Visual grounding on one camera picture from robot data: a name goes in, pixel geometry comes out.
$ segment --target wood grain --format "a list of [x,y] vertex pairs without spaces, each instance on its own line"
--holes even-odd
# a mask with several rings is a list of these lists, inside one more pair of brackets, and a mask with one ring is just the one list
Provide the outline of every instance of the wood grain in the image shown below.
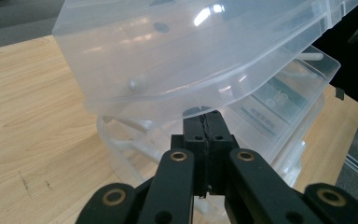
[[[356,102],[325,94],[297,189],[335,183],[358,126]],[[0,48],[0,223],[74,223],[95,190],[120,181],[82,103],[53,37]]]

